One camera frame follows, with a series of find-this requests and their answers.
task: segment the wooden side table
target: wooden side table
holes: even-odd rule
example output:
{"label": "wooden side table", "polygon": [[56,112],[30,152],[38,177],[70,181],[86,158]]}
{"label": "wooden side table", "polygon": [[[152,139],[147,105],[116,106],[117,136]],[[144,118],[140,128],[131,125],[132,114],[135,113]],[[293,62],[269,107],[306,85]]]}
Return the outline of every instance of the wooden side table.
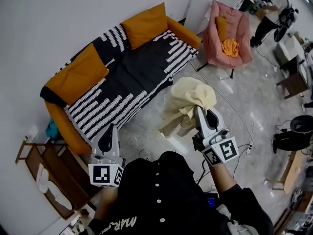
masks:
{"label": "wooden side table", "polygon": [[[26,157],[21,158],[25,146],[30,146],[30,151]],[[54,148],[57,146],[62,147],[59,152]],[[49,181],[55,184],[72,205],[72,209],[69,210],[55,200],[50,190],[44,193],[63,219],[69,218],[75,211],[80,210],[101,190],[90,184],[89,175],[72,155],[67,144],[27,143],[27,138],[25,138],[15,163],[19,160],[25,160],[35,181],[40,164],[48,171]]]}
{"label": "wooden side table", "polygon": [[289,71],[290,74],[289,77],[276,84],[277,86],[283,85],[289,92],[289,95],[286,96],[285,99],[298,95],[309,89],[308,83],[301,73],[299,62],[299,56],[296,56],[280,67],[281,70]]}
{"label": "wooden side table", "polygon": [[306,155],[304,155],[301,151],[292,151],[289,156],[289,161],[287,167],[284,171],[283,176],[280,180],[271,180],[267,179],[270,183],[278,183],[282,184],[282,188],[272,188],[273,190],[283,190],[285,194],[291,192],[294,182],[296,181],[298,174],[301,171],[301,166],[303,164],[303,160]]}

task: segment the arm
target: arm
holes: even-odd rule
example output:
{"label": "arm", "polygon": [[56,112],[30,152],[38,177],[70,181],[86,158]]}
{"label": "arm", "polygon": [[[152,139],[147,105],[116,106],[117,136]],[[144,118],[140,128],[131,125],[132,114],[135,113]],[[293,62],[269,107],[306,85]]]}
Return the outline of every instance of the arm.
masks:
{"label": "arm", "polygon": [[273,10],[273,11],[275,11],[275,10],[278,10],[278,7],[276,6],[276,5],[264,5],[263,7],[262,7],[262,9],[264,9],[264,10]]}
{"label": "arm", "polygon": [[100,201],[94,214],[93,220],[87,225],[80,235],[100,234],[104,228],[104,222],[108,221],[114,203],[117,200],[118,188],[104,188],[101,193]]}
{"label": "arm", "polygon": [[111,207],[117,200],[117,193],[118,188],[104,188],[102,190],[100,202],[96,213],[94,214],[95,219],[106,221],[110,213]]}
{"label": "arm", "polygon": [[252,226],[259,235],[273,235],[273,224],[253,192],[249,188],[241,189],[224,164],[210,166],[210,171],[220,198],[231,213],[231,218],[241,225]]}
{"label": "arm", "polygon": [[215,167],[210,166],[210,171],[219,194],[237,184],[224,164]]}

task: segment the orange cushion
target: orange cushion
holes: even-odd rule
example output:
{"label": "orange cushion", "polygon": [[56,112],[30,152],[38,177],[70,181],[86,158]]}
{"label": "orange cushion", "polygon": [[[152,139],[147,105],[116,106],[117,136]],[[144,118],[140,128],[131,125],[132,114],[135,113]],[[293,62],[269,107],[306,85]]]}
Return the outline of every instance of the orange cushion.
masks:
{"label": "orange cushion", "polygon": [[217,17],[215,19],[217,25],[217,33],[221,42],[227,39],[227,21],[226,18]]}
{"label": "orange cushion", "polygon": [[132,49],[136,49],[168,29],[165,4],[142,11],[122,24]]}
{"label": "orange cushion", "polygon": [[93,44],[90,44],[45,86],[70,105],[108,73]]}
{"label": "orange cushion", "polygon": [[186,44],[189,44],[195,49],[200,48],[201,39],[195,33],[182,26],[174,19],[171,19],[170,17],[166,18],[168,29],[172,31],[180,40],[184,41]]}

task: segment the white cabinet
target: white cabinet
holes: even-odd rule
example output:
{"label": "white cabinet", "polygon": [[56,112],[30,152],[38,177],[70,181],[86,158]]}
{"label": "white cabinet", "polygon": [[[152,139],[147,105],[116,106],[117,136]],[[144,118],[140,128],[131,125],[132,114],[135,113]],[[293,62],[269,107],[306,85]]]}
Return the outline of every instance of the white cabinet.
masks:
{"label": "white cabinet", "polygon": [[208,24],[212,1],[191,0],[184,26],[195,34],[201,33]]}

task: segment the black and white striped blanket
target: black and white striped blanket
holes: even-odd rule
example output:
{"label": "black and white striped blanket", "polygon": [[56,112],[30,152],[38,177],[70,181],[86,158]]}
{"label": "black and white striped blanket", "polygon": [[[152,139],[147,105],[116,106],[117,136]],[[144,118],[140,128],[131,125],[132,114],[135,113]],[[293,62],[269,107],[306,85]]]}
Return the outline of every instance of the black and white striped blanket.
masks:
{"label": "black and white striped blanket", "polygon": [[[104,53],[95,41],[105,44]],[[198,54],[170,30],[135,50],[129,48],[121,25],[95,41],[109,75],[64,108],[89,145],[106,125],[114,123],[120,129],[131,120],[159,91],[172,85],[173,76]]]}

